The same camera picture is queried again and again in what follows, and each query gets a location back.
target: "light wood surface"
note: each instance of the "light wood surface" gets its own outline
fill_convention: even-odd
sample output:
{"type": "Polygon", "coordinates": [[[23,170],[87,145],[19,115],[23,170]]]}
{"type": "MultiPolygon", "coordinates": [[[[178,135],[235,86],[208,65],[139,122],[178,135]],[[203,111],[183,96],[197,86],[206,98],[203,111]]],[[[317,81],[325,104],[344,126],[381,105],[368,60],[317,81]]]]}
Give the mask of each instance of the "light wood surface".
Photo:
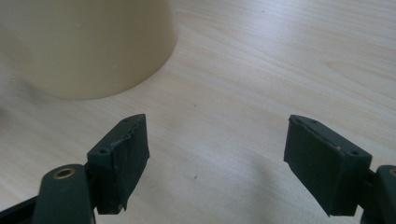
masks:
{"type": "Polygon", "coordinates": [[[178,41],[121,94],[67,101],[0,67],[0,210],[147,114],[151,158],[128,210],[98,223],[359,223],[326,217],[283,162],[290,114],[396,163],[396,2],[177,0],[178,41]]]}

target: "wood grain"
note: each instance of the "wood grain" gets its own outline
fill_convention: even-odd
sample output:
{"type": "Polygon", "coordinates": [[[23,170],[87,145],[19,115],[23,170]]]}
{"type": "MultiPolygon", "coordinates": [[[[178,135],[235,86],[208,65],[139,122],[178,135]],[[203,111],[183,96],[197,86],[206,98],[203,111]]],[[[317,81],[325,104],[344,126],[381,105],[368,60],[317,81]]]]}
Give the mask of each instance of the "wood grain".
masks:
{"type": "Polygon", "coordinates": [[[146,113],[151,158],[128,205],[98,223],[359,223],[326,217],[283,162],[290,114],[396,163],[396,3],[177,0],[178,41],[148,80],[66,101],[0,66],[0,210],[146,113]]]}

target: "beige cylindrical object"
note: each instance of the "beige cylindrical object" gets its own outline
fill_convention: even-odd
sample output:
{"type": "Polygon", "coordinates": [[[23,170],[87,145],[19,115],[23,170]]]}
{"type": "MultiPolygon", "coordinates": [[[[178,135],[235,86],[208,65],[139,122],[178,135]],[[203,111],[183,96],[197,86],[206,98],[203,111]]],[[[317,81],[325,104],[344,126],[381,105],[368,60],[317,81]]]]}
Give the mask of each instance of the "beige cylindrical object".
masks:
{"type": "Polygon", "coordinates": [[[0,64],[68,99],[126,91],[168,59],[171,0],[1,0],[0,64]]]}

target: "wooden table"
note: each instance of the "wooden table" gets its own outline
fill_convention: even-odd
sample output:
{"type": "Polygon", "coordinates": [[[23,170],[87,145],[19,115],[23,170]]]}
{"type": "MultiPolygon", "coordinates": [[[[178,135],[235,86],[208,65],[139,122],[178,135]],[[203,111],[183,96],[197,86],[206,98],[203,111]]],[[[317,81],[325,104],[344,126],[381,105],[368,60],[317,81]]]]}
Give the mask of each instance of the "wooden table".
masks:
{"type": "Polygon", "coordinates": [[[144,83],[53,98],[0,67],[0,210],[49,170],[84,163],[145,113],[151,158],[128,210],[98,223],[359,223],[326,217],[283,162],[290,114],[396,163],[396,3],[177,0],[178,41],[144,83]]]}

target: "table surface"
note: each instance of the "table surface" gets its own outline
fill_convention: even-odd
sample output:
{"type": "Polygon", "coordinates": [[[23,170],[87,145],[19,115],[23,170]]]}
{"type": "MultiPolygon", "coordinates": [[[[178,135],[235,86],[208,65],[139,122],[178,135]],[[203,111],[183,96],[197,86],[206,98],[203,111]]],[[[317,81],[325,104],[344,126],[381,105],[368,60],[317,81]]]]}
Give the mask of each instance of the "table surface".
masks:
{"type": "Polygon", "coordinates": [[[327,217],[283,162],[288,117],[317,119],[396,163],[396,2],[177,0],[168,62],[123,93],[69,101],[0,68],[0,210],[49,170],[84,163],[145,113],[151,158],[98,223],[359,223],[327,217]]]}

